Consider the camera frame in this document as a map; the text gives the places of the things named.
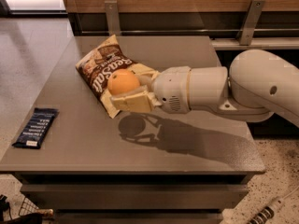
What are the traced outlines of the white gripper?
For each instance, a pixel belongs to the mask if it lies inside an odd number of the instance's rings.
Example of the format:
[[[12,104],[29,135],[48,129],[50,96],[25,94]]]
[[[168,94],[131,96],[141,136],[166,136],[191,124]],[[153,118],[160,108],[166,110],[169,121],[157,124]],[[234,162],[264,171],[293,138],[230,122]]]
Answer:
[[[136,74],[141,87],[112,95],[111,103],[121,111],[149,113],[157,106],[169,114],[185,114],[188,105],[189,66],[171,67],[159,72]]]

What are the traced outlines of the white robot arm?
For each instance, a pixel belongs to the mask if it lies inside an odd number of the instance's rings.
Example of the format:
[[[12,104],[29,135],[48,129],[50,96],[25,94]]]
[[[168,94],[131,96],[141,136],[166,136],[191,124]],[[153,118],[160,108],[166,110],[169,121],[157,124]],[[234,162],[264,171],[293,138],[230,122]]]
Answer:
[[[171,67],[133,74],[139,86],[111,97],[121,111],[168,114],[207,111],[219,117],[260,122],[278,114],[299,126],[299,69],[268,51],[250,49],[223,66]]]

